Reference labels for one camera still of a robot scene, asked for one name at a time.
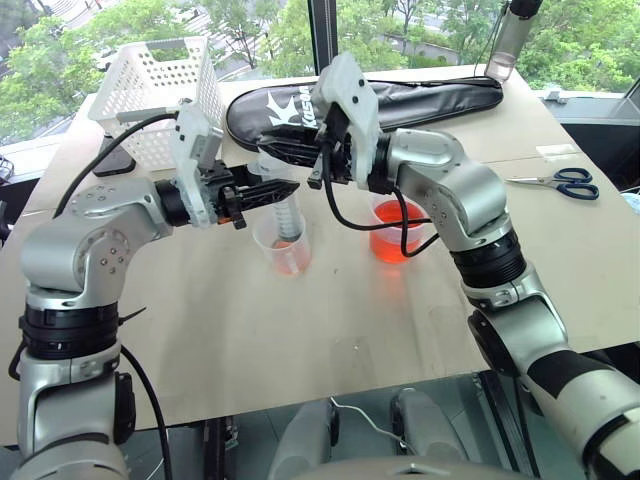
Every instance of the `white cable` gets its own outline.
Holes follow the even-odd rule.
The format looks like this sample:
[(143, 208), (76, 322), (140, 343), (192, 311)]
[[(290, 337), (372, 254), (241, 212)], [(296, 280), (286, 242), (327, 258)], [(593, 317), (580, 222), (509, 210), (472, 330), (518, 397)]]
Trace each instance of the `white cable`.
[(151, 478), (156, 474), (156, 472), (160, 470), (160, 467), (162, 466), (163, 463), (164, 463), (164, 458), (161, 458), (160, 461), (158, 462), (158, 465), (156, 465), (156, 468), (153, 469), (153, 472), (151, 472), (149, 476), (144, 480), (151, 480)]
[(413, 448), (410, 444), (408, 444), (407, 442), (405, 442), (402, 438), (400, 438), (399, 436), (388, 432), (386, 430), (381, 429), (380, 427), (378, 427), (373, 420), (371, 420), (371, 418), (369, 418), (369, 415), (367, 415), (364, 410), (362, 410), (361, 408), (358, 407), (354, 407), (353, 405), (341, 405), (338, 402), (336, 402), (335, 398), (333, 397), (329, 397), (329, 400), (331, 400), (331, 403), (333, 403), (333, 405), (336, 408), (344, 408), (346, 410), (355, 410), (356, 412), (358, 412), (360, 415), (362, 415), (365, 420), (367, 422), (369, 422), (369, 425), (371, 425), (371, 428), (373, 428), (376, 432), (382, 434), (382, 435), (386, 435), (389, 438), (392, 438), (393, 440), (395, 440), (396, 442), (400, 443), (400, 445), (402, 445), (403, 447), (406, 447), (412, 455), (418, 455), (418, 452), (416, 451), (415, 448)]
[[(171, 445), (171, 440), (169, 438), (169, 429), (167, 429), (166, 432), (167, 432), (167, 443)], [(161, 458), (160, 461), (158, 462), (158, 465), (156, 465), (156, 468), (154, 468), (153, 471), (144, 480), (151, 480), (153, 476), (158, 472), (158, 470), (160, 470), (160, 467), (162, 466), (163, 463), (164, 463), (164, 458)]]

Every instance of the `red liquid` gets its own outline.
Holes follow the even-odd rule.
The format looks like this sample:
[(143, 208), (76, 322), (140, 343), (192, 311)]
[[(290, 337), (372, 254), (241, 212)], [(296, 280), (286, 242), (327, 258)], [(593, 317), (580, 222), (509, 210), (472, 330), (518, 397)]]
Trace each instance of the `red liquid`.
[[(287, 248), (289, 245), (291, 245), (291, 242), (286, 242), (284, 240), (278, 239), (275, 241), (271, 248)], [(293, 259), (295, 259), (295, 268), (289, 264), (289, 262), (291, 262), (293, 259), (286, 259), (284, 257), (276, 256), (273, 260), (273, 266), (275, 267), (275, 269), (280, 273), (284, 273), (285, 275), (292, 275), (296, 268), (298, 269), (298, 272), (296, 273), (304, 272), (307, 269), (311, 258), (301, 258), (300, 253), (296, 252), (295, 250), (291, 252), (290, 255), (293, 255)]]
[[(409, 212), (409, 219), (415, 220), (423, 218), (422, 211), (411, 203), (407, 203), (407, 211)], [(400, 210), (400, 204), (397, 200), (389, 200), (378, 205), (374, 210), (376, 217), (382, 222), (399, 222), (402, 220), (402, 210)], [(419, 224), (409, 224), (409, 228), (416, 228)], [(411, 252), (420, 246), (420, 239), (413, 242), (407, 242), (407, 250)], [(388, 242), (385, 238), (380, 236), (379, 231), (373, 231), (369, 233), (369, 248), (373, 254), (383, 262), (388, 263), (402, 263), (408, 260), (407, 257), (402, 255), (400, 249), (400, 243)]]

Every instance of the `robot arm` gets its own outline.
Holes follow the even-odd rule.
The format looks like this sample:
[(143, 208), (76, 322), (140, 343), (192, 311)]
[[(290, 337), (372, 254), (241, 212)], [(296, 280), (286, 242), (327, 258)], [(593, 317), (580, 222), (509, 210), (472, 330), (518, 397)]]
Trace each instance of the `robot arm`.
[(118, 300), (133, 255), (187, 223), (242, 228), (242, 211), (280, 201), (298, 187), (284, 180), (254, 183), (246, 169), (212, 161), (217, 148), (207, 124), (198, 123), (189, 105), (182, 113), (180, 134), (172, 139), (174, 159), (182, 159), (177, 179), (91, 187), (25, 241), (18, 418), (25, 462), (13, 479), (128, 477), (116, 445), (134, 430), (135, 400), (131, 377), (116, 368), (123, 322)]
[(344, 170), (347, 157), (335, 153), (349, 133), (358, 186), (399, 188), (429, 213), (476, 307), (469, 327), (489, 365), (522, 379), (593, 478), (638, 475), (640, 387), (570, 349), (557, 310), (521, 253), (501, 179), (446, 133), (382, 135), (372, 121), (376, 98), (348, 53), (323, 71), (313, 95), (326, 112), (316, 139), (331, 155), (324, 165)]

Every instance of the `wooden table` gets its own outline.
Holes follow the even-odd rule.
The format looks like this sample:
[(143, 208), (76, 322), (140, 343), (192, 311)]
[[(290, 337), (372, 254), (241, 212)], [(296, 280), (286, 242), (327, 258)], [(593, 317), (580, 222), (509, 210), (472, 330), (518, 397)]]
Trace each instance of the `wooden table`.
[[(448, 67), (368, 76), (426, 80), (469, 74), (468, 67)], [(223, 95), (228, 103), (258, 86), (291, 82), (228, 83)], [(503, 178), (549, 174), (569, 165), (593, 173), (601, 191), (595, 202), (508, 185), (513, 224), (574, 348), (638, 340), (638, 217), (519, 75), (514, 73), (504, 90), (497, 108), (429, 128), (456, 135), (472, 158), (491, 163)], [(99, 148), (102, 130), (86, 119), (90, 101), (0, 253), (2, 365), (8, 365), (19, 341), (24, 238), (51, 217), (63, 189)], [(549, 145), (556, 147), (540, 148)], [(562, 151), (568, 153), (554, 155)], [(254, 154), (225, 139), (223, 158), (235, 165)], [(147, 173), (138, 168), (133, 174)], [(308, 171), (299, 169), (297, 175), (303, 181)], [(345, 216), (368, 221), (368, 193), (354, 185), (336, 186), (335, 193)], [(467, 329), (471, 308), (459, 288), (460, 276), (441, 242), (404, 265), (383, 264), (369, 252), (367, 234), (333, 219), (323, 193), (303, 186), (298, 195), (313, 250), (300, 277), (272, 271), (254, 244), (251, 226), (260, 210), (246, 214), (249, 228), (240, 231), (231, 225), (176, 229), (172, 237), (145, 246), (131, 263), (120, 311), (148, 309), (128, 322), (120, 337), (147, 370), (168, 424), (487, 368)], [(121, 368), (128, 368), (126, 362)], [(137, 426), (154, 425), (139, 384), (136, 398)], [(1, 375), (2, 444), (15, 442), (17, 403), (18, 384)]]

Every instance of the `window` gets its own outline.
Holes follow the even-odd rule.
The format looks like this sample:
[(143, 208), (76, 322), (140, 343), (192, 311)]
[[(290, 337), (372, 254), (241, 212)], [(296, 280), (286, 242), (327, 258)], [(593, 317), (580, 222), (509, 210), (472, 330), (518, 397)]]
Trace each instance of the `window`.
[(0, 145), (63, 132), (125, 43), (205, 35), (223, 81), (313, 74), (308, 18), (305, 0), (0, 0)]
[[(369, 71), (486, 62), (504, 3), (336, 1), (339, 49)], [(640, 4), (544, 0), (516, 68), (534, 89), (625, 92), (640, 75)]]
[[(503, 5), (332, 1), (338, 49), (365, 71), (486, 62)], [(63, 132), (119, 45), (188, 35), (209, 38), (223, 81), (315, 73), (307, 0), (0, 0), (0, 144)], [(640, 75), (640, 5), (544, 0), (517, 68), (534, 89), (626, 91)]]

